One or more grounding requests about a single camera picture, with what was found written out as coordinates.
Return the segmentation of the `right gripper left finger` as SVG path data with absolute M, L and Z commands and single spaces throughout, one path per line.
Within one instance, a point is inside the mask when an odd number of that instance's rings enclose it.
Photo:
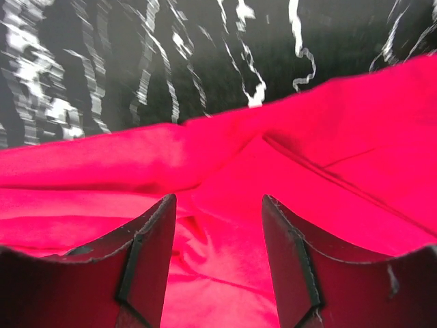
M 158 327 L 176 197 L 64 256 L 1 248 L 2 327 Z

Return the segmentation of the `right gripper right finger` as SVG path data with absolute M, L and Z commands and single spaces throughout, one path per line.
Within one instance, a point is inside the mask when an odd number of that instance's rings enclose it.
M 337 238 L 269 195 L 262 223 L 280 326 L 436 326 L 435 245 L 385 256 Z

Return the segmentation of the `bright pink-red t-shirt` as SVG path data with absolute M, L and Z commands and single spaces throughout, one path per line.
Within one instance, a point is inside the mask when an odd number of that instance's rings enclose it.
M 183 125 L 1 153 L 1 248 L 64 256 L 176 197 L 158 327 L 282 327 L 269 195 L 385 256 L 436 246 L 436 56 Z

